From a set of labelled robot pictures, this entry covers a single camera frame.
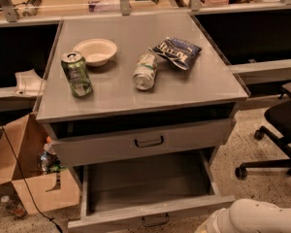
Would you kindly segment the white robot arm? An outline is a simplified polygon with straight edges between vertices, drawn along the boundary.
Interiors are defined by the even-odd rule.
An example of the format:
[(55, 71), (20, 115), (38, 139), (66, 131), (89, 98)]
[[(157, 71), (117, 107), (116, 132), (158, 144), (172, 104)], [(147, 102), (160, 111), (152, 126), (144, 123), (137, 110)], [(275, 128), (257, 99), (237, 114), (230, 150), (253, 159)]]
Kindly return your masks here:
[(194, 233), (291, 233), (291, 208), (239, 199), (212, 213)]

